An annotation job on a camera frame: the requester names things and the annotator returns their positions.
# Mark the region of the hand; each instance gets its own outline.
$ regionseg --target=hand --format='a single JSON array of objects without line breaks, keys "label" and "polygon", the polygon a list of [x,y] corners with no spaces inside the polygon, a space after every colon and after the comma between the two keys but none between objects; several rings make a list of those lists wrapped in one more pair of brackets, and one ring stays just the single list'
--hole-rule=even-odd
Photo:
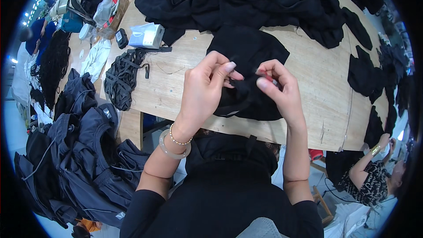
[{"label": "hand", "polygon": [[380,136],[378,145],[380,146],[382,150],[388,145],[389,137],[390,137],[390,134],[383,134],[382,136]]},{"label": "hand", "polygon": [[242,80],[234,71],[236,64],[224,55],[211,51],[193,69],[185,72],[181,110],[173,125],[173,137],[188,141],[216,110],[222,96],[222,87],[233,88],[228,77]]},{"label": "hand", "polygon": [[389,141],[389,156],[392,156],[393,154],[394,154],[394,151],[395,151],[395,146],[396,146],[396,140],[395,140],[395,138],[392,138],[390,141]]},{"label": "hand", "polygon": [[305,119],[297,79],[276,59],[262,62],[258,70],[266,71],[268,76],[277,80],[282,91],[264,77],[257,79],[257,87],[273,99],[288,126],[304,128]]}]

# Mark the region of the woman's right hand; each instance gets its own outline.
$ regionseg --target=woman's right hand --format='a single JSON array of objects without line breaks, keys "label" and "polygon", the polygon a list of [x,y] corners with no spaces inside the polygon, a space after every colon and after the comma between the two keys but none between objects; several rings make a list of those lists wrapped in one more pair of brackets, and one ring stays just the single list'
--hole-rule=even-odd
[{"label": "woman's right hand", "polygon": [[305,128],[298,82],[293,74],[276,59],[262,62],[258,70],[265,71],[268,76],[281,84],[282,91],[264,77],[257,79],[257,87],[276,103],[287,125]]},{"label": "woman's right hand", "polygon": [[383,134],[382,136],[380,136],[378,145],[381,149],[384,149],[388,145],[390,136],[390,134]]}]

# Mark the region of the black hair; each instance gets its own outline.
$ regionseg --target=black hair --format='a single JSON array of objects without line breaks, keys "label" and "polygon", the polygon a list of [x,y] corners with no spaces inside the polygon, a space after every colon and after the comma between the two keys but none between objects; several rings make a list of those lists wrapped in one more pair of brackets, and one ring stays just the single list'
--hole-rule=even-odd
[{"label": "black hair", "polygon": [[72,233],[73,238],[90,238],[91,234],[81,226],[74,226],[74,232]]},{"label": "black hair", "polygon": [[[405,171],[404,171],[404,173],[402,174],[402,177],[401,177],[401,180],[403,180],[404,178],[406,178],[406,173],[407,173],[407,166],[406,166],[406,163],[404,162],[404,169],[405,169]],[[398,198],[398,197],[401,197],[402,196],[402,194],[404,193],[404,183],[402,183],[401,184],[401,186],[399,186],[398,188],[396,188],[395,190],[394,190],[394,197],[396,197],[396,198]]]},{"label": "black hair", "polygon": [[27,40],[31,39],[31,36],[32,36],[31,34],[32,34],[31,28],[29,27],[23,28],[19,35],[19,40],[21,42],[26,42]]}]

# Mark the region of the gray drawstring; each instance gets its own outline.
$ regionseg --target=gray drawstring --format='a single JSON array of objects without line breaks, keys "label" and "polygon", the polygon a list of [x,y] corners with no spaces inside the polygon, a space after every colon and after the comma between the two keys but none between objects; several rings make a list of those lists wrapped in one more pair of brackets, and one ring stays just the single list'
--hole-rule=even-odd
[{"label": "gray drawstring", "polygon": [[37,172],[38,168],[39,168],[39,167],[40,167],[40,165],[41,165],[41,162],[42,162],[42,161],[43,161],[43,159],[44,159],[44,156],[46,156],[46,153],[47,153],[47,151],[50,149],[50,147],[51,147],[51,145],[53,144],[54,140],[55,140],[55,138],[52,140],[52,142],[50,143],[50,145],[47,147],[47,150],[44,152],[43,157],[41,157],[41,160],[40,160],[40,162],[38,163],[37,168],[35,168],[35,170],[34,170],[32,173],[30,173],[28,177],[25,177],[25,178],[23,178],[23,177],[22,177],[22,180],[23,180],[23,181],[26,181],[28,178],[32,177],[32,175],[34,175],[34,174],[35,174],[35,172]]},{"label": "gray drawstring", "polygon": [[84,90],[84,91],[82,91],[82,92],[81,92],[81,93],[77,96],[77,98],[75,99],[74,103],[72,104],[71,110],[69,110],[69,113],[71,113],[71,112],[72,112],[72,109],[74,109],[75,103],[77,102],[78,98],[79,98],[79,97],[80,97],[83,93],[85,93],[85,92],[90,92],[90,91],[95,91],[95,90],[93,90],[93,89],[90,89],[90,90]]},{"label": "gray drawstring", "polygon": [[109,211],[109,210],[96,210],[96,209],[82,209],[83,211],[86,211],[86,210],[95,210],[95,211],[100,211],[100,212],[110,212],[110,213],[112,213],[113,211]]},{"label": "gray drawstring", "polygon": [[142,172],[142,171],[144,171],[144,169],[143,170],[130,170],[130,169],[114,167],[114,166],[111,166],[111,167],[116,168],[116,169],[120,169],[120,170],[123,170],[123,171],[129,171],[129,172]]}]

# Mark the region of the gold bracelet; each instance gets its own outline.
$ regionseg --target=gold bracelet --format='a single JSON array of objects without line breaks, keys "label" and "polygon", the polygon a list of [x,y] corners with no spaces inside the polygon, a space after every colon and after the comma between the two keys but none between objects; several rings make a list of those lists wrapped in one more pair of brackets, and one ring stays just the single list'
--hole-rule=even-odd
[{"label": "gold bracelet", "polygon": [[193,137],[191,137],[191,139],[189,139],[189,141],[182,143],[182,142],[178,142],[177,140],[175,140],[172,136],[172,127],[175,123],[172,123],[171,128],[169,129],[169,135],[171,136],[172,141],[174,141],[175,143],[177,143],[178,145],[187,145],[188,143],[191,142],[191,140],[193,139]]},{"label": "gold bracelet", "polygon": [[373,156],[377,155],[380,152],[380,145],[376,145],[370,151],[371,151],[371,155]]}]

